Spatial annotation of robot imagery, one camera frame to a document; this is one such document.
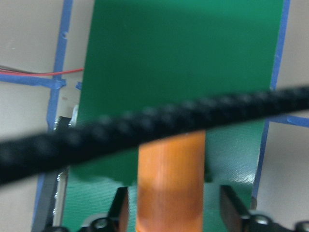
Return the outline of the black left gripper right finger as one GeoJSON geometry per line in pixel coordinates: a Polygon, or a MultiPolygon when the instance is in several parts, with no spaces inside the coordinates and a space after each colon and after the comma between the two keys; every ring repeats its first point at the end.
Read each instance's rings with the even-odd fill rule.
{"type": "Polygon", "coordinates": [[[251,214],[231,186],[220,186],[220,216],[228,232],[246,232],[251,214]]]}

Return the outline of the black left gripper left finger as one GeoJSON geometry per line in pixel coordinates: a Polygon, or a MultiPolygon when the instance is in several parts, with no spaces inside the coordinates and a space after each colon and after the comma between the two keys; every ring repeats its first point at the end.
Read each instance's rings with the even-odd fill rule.
{"type": "Polygon", "coordinates": [[[117,189],[108,211],[109,232],[126,232],[128,227],[128,188],[117,189]]]}

